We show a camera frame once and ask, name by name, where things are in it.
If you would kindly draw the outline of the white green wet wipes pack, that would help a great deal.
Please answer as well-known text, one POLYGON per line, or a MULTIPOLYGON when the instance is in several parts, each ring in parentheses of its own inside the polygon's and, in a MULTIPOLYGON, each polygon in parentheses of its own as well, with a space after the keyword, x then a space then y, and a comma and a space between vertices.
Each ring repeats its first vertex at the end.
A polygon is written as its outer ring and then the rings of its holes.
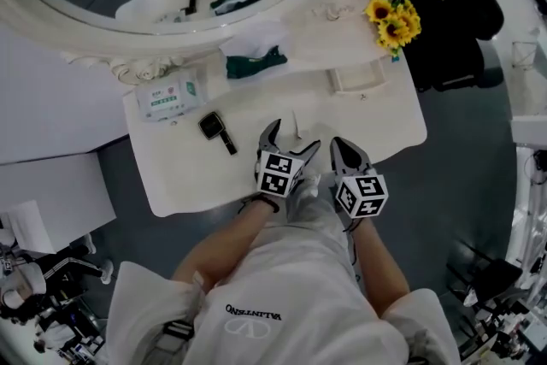
POLYGON ((204 105, 197 71, 181 69, 168 76, 137 85, 133 90, 142 121, 165 121, 204 105))

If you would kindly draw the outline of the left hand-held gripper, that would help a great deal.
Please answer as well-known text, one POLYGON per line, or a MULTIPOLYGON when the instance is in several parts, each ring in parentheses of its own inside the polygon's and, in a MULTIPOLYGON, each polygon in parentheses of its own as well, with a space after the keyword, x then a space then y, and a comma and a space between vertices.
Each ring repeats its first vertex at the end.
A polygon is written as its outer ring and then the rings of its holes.
POLYGON ((272 121, 259 137, 255 169, 256 189, 275 197, 288 197, 301 179, 303 168, 321 147, 315 140, 300 151, 280 152, 276 138, 281 119, 272 121))

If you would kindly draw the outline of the white ornate dressing table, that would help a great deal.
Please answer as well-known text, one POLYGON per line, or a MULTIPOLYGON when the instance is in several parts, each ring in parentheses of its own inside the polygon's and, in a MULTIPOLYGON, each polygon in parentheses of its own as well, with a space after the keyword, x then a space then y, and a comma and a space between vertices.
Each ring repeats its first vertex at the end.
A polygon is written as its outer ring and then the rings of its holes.
POLYGON ((321 148, 314 169, 331 168, 329 144, 339 136, 381 162, 426 140, 426 124, 405 59, 393 62, 375 43, 360 17, 340 21, 313 18, 294 28, 288 63, 247 79, 226 77, 220 53, 195 62, 205 104, 167 121, 142 121, 133 92, 123 105, 132 150, 152 212, 159 217, 219 207, 256 189, 253 176, 258 139, 281 119, 278 146, 301 150, 314 140, 321 148), (333 92, 327 70, 381 59, 387 83, 366 96, 333 92), (297 114, 296 141, 291 112, 297 114), (238 153, 231 156, 220 138, 207 140, 198 122, 217 112, 238 153))

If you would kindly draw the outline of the person's right forearm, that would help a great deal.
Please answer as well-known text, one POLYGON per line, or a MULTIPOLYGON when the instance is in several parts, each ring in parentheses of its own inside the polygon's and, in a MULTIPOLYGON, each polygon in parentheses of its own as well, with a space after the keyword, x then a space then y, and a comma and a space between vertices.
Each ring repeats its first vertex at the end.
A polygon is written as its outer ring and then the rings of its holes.
POLYGON ((398 299, 410 294, 409 283, 369 218, 353 229, 352 238, 368 301, 382 316, 398 299))

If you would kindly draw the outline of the yellow sunflower bouquet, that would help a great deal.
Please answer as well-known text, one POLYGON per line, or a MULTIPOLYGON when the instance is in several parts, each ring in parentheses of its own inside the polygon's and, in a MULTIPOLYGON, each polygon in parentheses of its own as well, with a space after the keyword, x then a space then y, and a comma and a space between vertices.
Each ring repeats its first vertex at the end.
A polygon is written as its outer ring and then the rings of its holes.
POLYGON ((422 31, 421 18, 410 0, 370 0, 364 14, 377 28, 376 44, 393 62, 422 31))

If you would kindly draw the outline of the white low cabinet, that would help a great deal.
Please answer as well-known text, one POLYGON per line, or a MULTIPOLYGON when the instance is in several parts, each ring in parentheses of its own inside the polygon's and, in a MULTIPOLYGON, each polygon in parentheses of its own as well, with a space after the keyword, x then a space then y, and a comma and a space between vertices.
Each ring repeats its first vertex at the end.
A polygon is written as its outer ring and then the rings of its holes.
POLYGON ((0 230, 53 254, 116 214, 95 153, 0 165, 0 230))

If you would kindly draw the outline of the black folding chair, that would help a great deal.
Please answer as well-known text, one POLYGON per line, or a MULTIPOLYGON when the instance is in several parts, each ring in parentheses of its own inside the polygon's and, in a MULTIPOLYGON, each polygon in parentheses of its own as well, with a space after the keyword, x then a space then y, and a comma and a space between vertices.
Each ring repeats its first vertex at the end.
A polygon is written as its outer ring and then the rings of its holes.
POLYGON ((465 286, 465 289, 456 290, 450 285, 447 285, 447 288, 464 307, 490 310, 486 304, 513 287, 523 271, 501 258, 492 259, 474 248, 472 252, 480 259, 487 261, 485 267, 475 269, 471 273, 471 279, 467 280, 453 266, 447 264, 449 272, 465 286))

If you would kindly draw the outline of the person's right white shoe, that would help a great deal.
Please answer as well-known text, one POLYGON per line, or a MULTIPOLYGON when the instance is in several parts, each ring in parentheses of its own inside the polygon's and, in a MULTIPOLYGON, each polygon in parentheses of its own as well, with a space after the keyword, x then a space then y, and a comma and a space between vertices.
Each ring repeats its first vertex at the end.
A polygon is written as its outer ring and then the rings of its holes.
POLYGON ((319 184, 321 182, 320 174, 310 174, 304 176, 299 181, 299 194, 304 197, 317 197, 319 193, 319 184))

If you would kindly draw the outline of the black office chair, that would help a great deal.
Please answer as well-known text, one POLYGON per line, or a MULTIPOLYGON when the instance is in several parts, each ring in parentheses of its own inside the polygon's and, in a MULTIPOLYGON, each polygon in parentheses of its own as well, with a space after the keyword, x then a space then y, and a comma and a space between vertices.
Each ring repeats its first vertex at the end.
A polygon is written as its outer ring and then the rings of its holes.
POLYGON ((415 88, 492 88, 503 70, 491 41, 502 30, 497 0, 409 0, 421 33, 403 49, 415 88))

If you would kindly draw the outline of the white drawer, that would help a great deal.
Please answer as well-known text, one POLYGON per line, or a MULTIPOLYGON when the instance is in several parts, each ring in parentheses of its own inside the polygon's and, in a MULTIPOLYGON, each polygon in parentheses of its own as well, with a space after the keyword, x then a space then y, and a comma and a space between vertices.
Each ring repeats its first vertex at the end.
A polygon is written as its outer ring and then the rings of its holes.
POLYGON ((387 83, 381 59, 327 71, 333 92, 339 96, 366 96, 387 83))

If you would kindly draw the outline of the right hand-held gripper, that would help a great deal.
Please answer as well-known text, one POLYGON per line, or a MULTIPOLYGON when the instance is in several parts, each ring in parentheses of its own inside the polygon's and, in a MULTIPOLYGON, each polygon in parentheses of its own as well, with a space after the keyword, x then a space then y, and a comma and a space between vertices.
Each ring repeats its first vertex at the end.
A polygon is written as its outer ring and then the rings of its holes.
POLYGON ((378 216, 389 193, 384 175, 372 167, 368 154, 349 140, 334 137, 330 155, 336 207, 351 219, 378 216))

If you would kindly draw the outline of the person's white shirt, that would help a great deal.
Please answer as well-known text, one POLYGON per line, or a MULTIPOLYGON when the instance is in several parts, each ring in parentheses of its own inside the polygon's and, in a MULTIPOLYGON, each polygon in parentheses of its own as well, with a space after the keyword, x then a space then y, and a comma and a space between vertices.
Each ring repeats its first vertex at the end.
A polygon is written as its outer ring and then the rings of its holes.
POLYGON ((461 365, 437 295, 412 291, 378 316, 347 253, 315 230, 269 227, 234 273, 196 282, 121 264, 109 310, 109 365, 143 365, 170 321, 194 326, 182 365, 461 365))

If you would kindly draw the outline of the person's light trousers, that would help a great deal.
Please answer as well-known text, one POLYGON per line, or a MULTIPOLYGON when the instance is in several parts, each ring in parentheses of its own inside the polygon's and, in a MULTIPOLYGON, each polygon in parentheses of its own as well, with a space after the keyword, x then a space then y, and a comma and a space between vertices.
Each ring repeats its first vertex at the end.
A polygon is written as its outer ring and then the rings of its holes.
POLYGON ((319 193, 317 197, 300 195, 299 181, 285 202, 288 222, 292 225, 315 230, 322 237, 348 252, 348 239, 343 222, 335 208, 326 199, 320 197, 319 193))

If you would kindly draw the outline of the person's left forearm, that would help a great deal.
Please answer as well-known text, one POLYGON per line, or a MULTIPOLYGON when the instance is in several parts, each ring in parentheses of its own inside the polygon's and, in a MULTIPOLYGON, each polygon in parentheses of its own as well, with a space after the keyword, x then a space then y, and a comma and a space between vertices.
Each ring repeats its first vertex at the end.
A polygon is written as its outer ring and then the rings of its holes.
POLYGON ((205 294, 232 271, 248 254, 268 219, 279 211, 270 197, 253 197, 237 216, 197 244, 175 269, 172 280, 190 284, 197 276, 205 294))

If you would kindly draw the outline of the black handheld magnifier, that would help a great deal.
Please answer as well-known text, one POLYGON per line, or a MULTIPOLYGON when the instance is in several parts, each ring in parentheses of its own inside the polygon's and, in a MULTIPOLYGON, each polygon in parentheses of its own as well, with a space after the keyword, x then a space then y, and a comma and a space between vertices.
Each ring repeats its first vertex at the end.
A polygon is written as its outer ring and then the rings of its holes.
POLYGON ((205 115, 198 122, 198 127, 207 140, 220 138, 231 156, 238 153, 238 150, 226 130, 224 122, 217 112, 213 111, 205 115))

